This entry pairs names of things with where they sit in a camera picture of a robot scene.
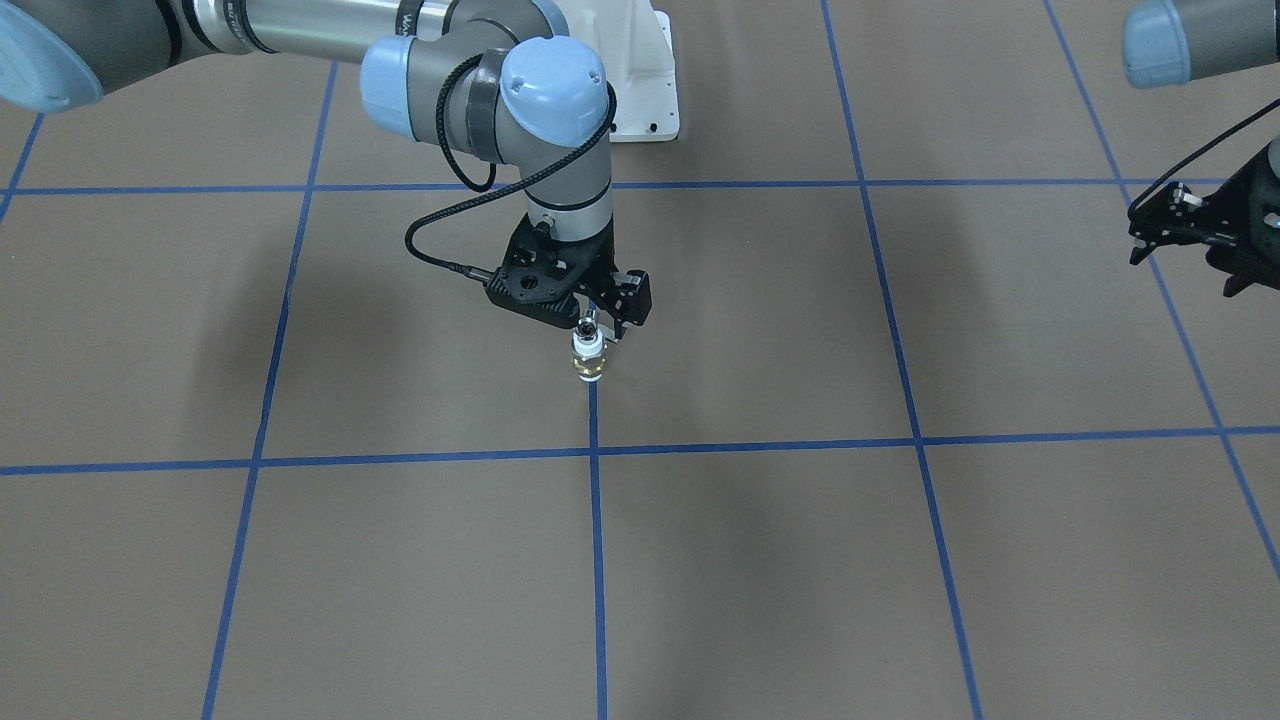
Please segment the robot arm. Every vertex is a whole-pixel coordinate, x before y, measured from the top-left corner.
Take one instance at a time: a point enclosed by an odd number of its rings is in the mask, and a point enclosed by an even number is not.
[[[1180,85],[1280,58],[1275,0],[1147,0],[1125,20],[1124,60],[1139,88]],[[1160,186],[1222,140],[1280,106],[1280,100],[1222,133],[1143,192],[1129,208],[1130,264],[1166,245],[1203,245],[1228,275],[1222,293],[1251,284],[1280,290],[1280,138],[1207,197],[1180,182]]]
[[[41,113],[210,54],[291,53],[361,63],[379,127],[520,168],[521,182],[415,223],[419,259],[484,283],[498,306],[577,328],[576,295],[613,337],[650,307],[648,275],[613,263],[608,129],[616,99],[552,0],[0,0],[0,96]],[[526,214],[489,272],[415,245],[426,224],[524,191]],[[588,314],[594,323],[594,311]]]

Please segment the light blue cap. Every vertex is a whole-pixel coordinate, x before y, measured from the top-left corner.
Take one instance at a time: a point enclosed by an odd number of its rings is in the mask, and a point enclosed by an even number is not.
[[[534,5],[547,18],[547,24],[552,26],[553,33],[568,35],[568,20],[564,19],[564,12],[559,9],[559,5],[553,0],[534,0]]]
[[[1124,72],[1134,87],[1184,85],[1192,79],[1187,31],[1172,0],[1147,0],[1124,20]]]
[[[102,83],[63,38],[0,0],[0,97],[36,113],[61,113],[102,99]]]
[[[360,97],[375,126],[416,141],[408,117],[408,53],[412,46],[413,37],[407,35],[374,41],[360,64]]]
[[[577,147],[599,129],[609,110],[604,63],[572,37],[526,40],[502,64],[502,100],[535,137]]]

